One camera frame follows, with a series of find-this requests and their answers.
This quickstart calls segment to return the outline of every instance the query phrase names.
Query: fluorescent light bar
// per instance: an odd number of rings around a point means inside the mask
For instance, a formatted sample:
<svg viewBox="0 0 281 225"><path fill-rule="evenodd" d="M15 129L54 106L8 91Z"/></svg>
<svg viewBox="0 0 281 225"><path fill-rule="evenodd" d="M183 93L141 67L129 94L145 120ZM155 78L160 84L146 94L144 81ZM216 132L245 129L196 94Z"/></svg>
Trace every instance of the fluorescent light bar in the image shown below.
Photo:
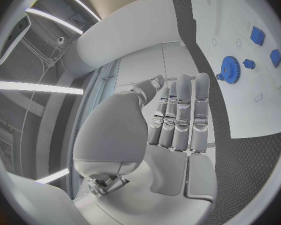
<svg viewBox="0 0 281 225"><path fill-rule="evenodd" d="M83 31L79 30L78 28L74 27L73 25L71 25L71 24L69 24L69 23L67 23L65 21L62 21L61 19L59 19L59 18L57 18L55 16L52 16L52 15L50 15L48 13L45 13L43 11L39 11L39 10L32 9L32 8L26 8L25 12L42 16L42 17L44 17L46 19L49 19L49 20L57 22L57 23L59 23L61 25L64 25L64 26L68 27L69 29L74 30L78 34L81 34L81 35L83 34Z"/></svg>
<svg viewBox="0 0 281 225"><path fill-rule="evenodd" d="M83 89L24 82L0 81L0 90L21 90L63 94L83 94Z"/></svg>
<svg viewBox="0 0 281 225"><path fill-rule="evenodd" d="M61 178L62 176L64 176L64 175L67 175L67 174L69 174L70 172L69 172L69 169L64 169L64 170L61 170L61 171L58 171L58 172L56 172L56 173L53 173L52 175L50 175L50 176L46 176L46 177L44 177L44 178L42 178L42 179L40 179L40 180L36 180L36 182L37 183L40 183L40 184L47 184L47 183L49 183L49 182L52 182L52 181L54 181L54 180L56 180L56 179L59 179L59 178Z"/></svg>
<svg viewBox="0 0 281 225"><path fill-rule="evenodd" d="M86 5L84 5L80 0L75 0L77 3L79 3L85 10L87 10L91 15L93 15L98 21L101 21L101 19L94 14L92 10L90 10Z"/></svg>

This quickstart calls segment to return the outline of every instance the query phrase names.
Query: blue block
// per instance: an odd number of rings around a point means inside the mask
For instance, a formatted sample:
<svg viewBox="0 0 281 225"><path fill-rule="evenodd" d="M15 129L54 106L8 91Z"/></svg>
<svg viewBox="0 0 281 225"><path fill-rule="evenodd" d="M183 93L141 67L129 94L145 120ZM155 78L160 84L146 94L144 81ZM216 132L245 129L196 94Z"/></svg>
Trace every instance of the blue block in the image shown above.
<svg viewBox="0 0 281 225"><path fill-rule="evenodd" d="M270 59L272 60L272 63L274 64L274 67L277 68L280 61L281 61L281 54L279 52L278 49L276 50L273 50L271 53L270 53Z"/></svg>
<svg viewBox="0 0 281 225"><path fill-rule="evenodd" d="M258 45L260 45L260 46L262 46L263 45L263 42L264 42L264 39L265 39L265 33L262 31L262 30L260 30L258 27L256 27L256 26L253 26L253 29L252 29L252 33L251 33L251 40L254 42L254 43L256 43L256 44L258 44Z"/></svg>

